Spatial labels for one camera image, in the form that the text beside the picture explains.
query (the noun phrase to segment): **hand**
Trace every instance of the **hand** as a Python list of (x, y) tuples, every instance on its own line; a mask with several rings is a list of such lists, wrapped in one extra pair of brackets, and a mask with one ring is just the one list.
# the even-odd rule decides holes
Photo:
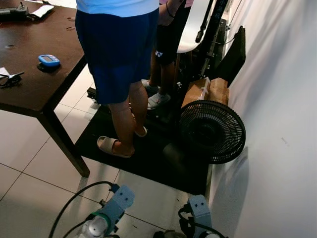
[(158, 16), (158, 25), (168, 26), (170, 23), (172, 23), (173, 20), (174, 20), (174, 18), (168, 14), (166, 4), (160, 5), (159, 6), (159, 16)]

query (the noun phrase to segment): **black rubber mat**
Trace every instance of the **black rubber mat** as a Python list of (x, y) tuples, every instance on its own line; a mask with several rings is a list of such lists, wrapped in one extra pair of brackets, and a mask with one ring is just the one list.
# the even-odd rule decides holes
[(146, 127), (146, 137), (134, 137), (135, 154), (130, 159), (108, 155), (99, 150), (96, 141), (101, 135), (116, 138), (116, 133), (108, 109), (100, 107), (76, 142), (76, 147), (87, 158), (193, 195), (205, 194), (208, 164), (189, 154), (182, 159), (177, 153), (165, 156), (162, 151), (172, 142), (168, 133), (157, 130), (151, 123)]

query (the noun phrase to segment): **bracelet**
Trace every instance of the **bracelet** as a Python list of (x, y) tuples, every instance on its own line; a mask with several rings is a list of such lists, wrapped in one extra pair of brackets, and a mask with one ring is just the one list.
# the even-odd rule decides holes
[(167, 12), (168, 12), (168, 15), (169, 15), (170, 17), (173, 17), (173, 18), (175, 18), (175, 16), (173, 16), (172, 14), (170, 14), (170, 12), (169, 12), (169, 10), (168, 10), (168, 7), (167, 7), (167, 2), (166, 2), (166, 10), (167, 10)]

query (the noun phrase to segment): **fan grille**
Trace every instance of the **fan grille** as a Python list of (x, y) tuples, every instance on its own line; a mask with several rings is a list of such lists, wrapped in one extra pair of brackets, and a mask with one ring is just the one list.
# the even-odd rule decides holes
[(177, 128), (183, 142), (196, 153), (222, 164), (235, 159), (245, 145), (245, 127), (229, 107), (214, 101), (194, 101), (182, 108)]

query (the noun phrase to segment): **blue digital device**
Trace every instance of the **blue digital device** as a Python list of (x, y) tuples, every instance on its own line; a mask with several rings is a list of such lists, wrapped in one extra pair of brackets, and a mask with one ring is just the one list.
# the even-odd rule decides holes
[(46, 67), (56, 67), (60, 64), (59, 59), (52, 55), (41, 55), (39, 61)]

